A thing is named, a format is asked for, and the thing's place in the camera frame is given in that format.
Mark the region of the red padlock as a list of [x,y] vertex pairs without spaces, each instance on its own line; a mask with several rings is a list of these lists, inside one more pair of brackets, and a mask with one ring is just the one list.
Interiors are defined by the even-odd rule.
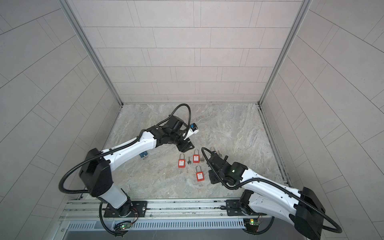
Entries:
[[201,166],[199,166],[199,165],[196,166],[196,178],[197,178],[198,182],[205,180],[204,172],[203,172]]
[[199,154],[199,150],[198,149],[195,149],[194,150],[194,154],[193,154],[193,163],[200,163],[201,159],[200,159],[200,154]]
[[181,153],[179,160],[178,160],[178,168],[185,168],[186,167],[186,158],[185,154]]

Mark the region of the large blue padlock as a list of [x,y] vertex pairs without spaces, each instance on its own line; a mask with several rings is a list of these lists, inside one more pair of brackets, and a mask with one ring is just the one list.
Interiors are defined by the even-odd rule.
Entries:
[[148,157],[148,152],[147,151],[145,151],[145,152],[142,152],[142,153],[140,153],[140,157],[141,157],[141,159],[146,159],[147,157]]

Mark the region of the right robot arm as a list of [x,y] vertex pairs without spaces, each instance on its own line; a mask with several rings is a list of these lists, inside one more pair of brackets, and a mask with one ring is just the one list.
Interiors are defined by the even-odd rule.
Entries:
[[221,183],[228,190],[244,189],[239,200],[242,213],[266,214],[292,224],[304,237],[321,239],[322,231],[341,234],[341,226],[326,215],[317,195],[309,188],[290,188],[271,181],[247,166],[228,163],[216,152],[203,147],[201,152],[213,175],[212,184]]

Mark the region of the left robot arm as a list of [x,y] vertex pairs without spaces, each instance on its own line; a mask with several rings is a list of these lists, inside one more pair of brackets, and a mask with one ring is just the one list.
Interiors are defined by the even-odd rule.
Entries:
[[[194,148],[189,137],[198,131],[198,127],[191,121],[185,123],[174,113],[171,113],[158,124],[141,130],[139,135],[132,140],[102,151],[98,151],[96,148],[90,150],[83,162],[64,174],[59,182],[58,189],[65,194],[90,194],[92,197],[99,199],[99,219],[103,228],[114,237],[123,237],[128,232],[126,225],[133,225],[133,222],[122,222],[111,230],[103,220],[103,204],[109,204],[112,211],[120,217],[126,217],[130,213],[134,213],[137,219],[139,212],[133,207],[127,193],[114,184],[112,172],[139,154],[162,145],[176,145],[183,155]],[[67,178],[75,171],[79,171],[79,176],[86,187],[84,190],[69,190],[64,186]]]

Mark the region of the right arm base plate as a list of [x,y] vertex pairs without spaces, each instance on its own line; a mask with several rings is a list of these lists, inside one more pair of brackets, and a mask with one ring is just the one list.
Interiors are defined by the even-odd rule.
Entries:
[[263,213],[256,213],[251,209],[246,210],[245,208],[241,208],[241,203],[239,199],[234,200],[226,200],[224,205],[224,211],[227,212],[228,216],[265,216]]

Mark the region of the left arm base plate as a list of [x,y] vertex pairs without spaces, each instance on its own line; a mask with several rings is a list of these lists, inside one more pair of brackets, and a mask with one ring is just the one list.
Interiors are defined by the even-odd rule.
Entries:
[[141,218],[144,217],[147,210],[147,201],[128,200],[120,208],[115,209],[110,203],[103,208],[105,218]]

